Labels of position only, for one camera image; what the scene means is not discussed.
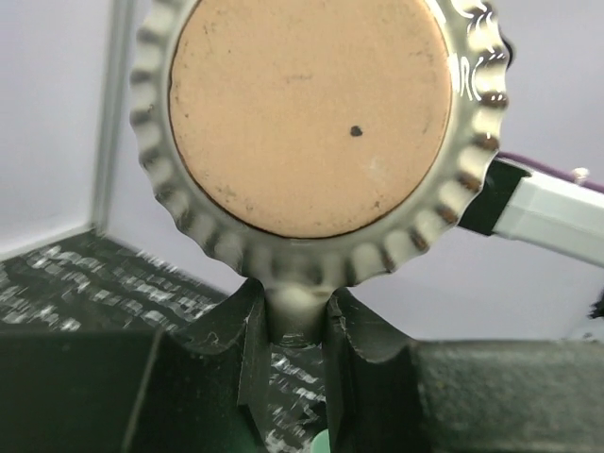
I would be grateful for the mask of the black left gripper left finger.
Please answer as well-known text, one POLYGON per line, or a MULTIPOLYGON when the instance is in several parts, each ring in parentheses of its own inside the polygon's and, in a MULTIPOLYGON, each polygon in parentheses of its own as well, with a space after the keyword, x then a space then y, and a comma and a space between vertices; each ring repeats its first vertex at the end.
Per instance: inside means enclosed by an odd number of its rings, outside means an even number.
POLYGON ((5 452, 261 452, 270 345, 248 279, 181 333, 1 337, 5 452))

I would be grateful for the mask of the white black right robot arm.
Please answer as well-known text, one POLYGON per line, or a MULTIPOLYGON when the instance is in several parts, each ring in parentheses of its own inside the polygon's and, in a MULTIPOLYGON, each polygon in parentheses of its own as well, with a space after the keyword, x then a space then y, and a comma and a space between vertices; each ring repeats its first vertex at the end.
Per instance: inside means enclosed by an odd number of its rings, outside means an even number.
POLYGON ((603 266, 603 186, 583 167, 565 173, 502 153, 459 226, 603 266))

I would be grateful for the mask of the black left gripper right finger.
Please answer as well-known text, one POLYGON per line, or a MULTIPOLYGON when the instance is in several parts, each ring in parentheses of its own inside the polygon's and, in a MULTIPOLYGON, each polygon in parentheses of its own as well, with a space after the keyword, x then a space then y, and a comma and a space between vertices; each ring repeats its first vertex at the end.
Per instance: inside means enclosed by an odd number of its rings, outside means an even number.
POLYGON ((418 341, 349 291, 327 304, 334 452, 599 452, 603 346, 418 341))

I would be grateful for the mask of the grey ribbed ceramic mug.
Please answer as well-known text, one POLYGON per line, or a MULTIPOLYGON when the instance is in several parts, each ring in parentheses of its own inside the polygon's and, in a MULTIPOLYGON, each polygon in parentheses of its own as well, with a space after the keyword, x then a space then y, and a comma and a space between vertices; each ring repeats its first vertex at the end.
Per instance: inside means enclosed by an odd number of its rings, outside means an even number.
POLYGON ((484 187, 509 104, 489 1, 155 1, 130 123, 155 197, 265 289, 276 344, 396 271, 484 187))

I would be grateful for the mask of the mint green mug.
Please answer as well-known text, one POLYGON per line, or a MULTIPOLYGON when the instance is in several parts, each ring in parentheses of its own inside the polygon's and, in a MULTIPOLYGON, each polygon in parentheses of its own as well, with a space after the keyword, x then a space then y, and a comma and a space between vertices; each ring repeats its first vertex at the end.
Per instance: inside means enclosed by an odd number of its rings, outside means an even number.
POLYGON ((327 429, 319 432, 311 442, 310 453, 330 453, 329 433, 327 429))

